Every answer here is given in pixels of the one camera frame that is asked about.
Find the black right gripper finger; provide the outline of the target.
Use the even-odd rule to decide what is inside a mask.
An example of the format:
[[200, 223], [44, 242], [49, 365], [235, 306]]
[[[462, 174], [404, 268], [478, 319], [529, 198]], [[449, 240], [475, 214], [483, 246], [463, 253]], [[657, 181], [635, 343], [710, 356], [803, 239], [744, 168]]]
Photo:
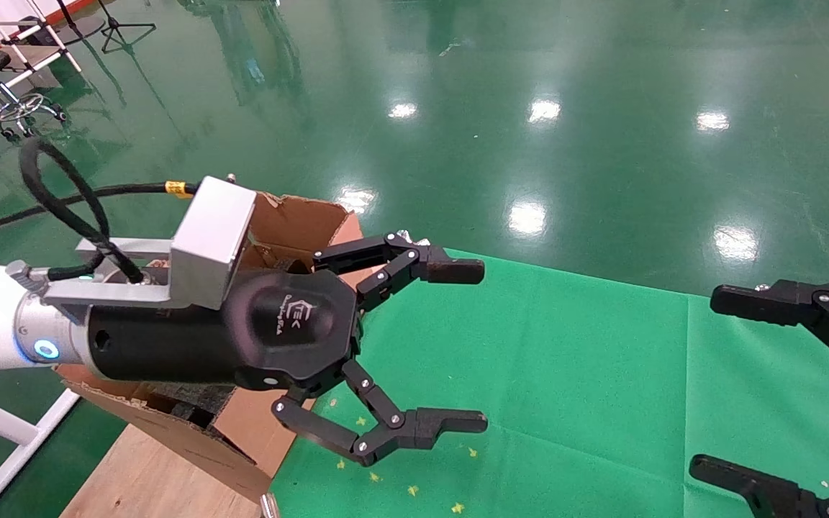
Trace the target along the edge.
[[780, 279], [755, 288], [720, 285], [712, 292], [710, 308], [743, 320], [804, 327], [829, 348], [829, 283]]
[[792, 480], [737, 463], [717, 457], [693, 457], [689, 474], [701, 482], [737, 493], [754, 517], [829, 517], [829, 498], [822, 499]]

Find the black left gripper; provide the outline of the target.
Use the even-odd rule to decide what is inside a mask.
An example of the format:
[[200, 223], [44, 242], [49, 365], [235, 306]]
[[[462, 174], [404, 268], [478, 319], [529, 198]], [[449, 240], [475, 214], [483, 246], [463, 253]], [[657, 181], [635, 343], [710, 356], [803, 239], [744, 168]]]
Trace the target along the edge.
[[[273, 416], [297, 436], [365, 468], [398, 449], [430, 450], [445, 432], [487, 430], [480, 411], [401, 411], [352, 360], [360, 351], [358, 308], [369, 312], [415, 280], [480, 284], [483, 261], [454, 258], [441, 246], [417, 245], [396, 232], [316, 250], [312, 265], [328, 271], [240, 274], [220, 309], [93, 307], [90, 368], [118, 381], [288, 389], [273, 403]], [[339, 278], [371, 268], [376, 271], [355, 289]], [[304, 391], [323, 394], [341, 380], [377, 420], [362, 435], [303, 407]]]

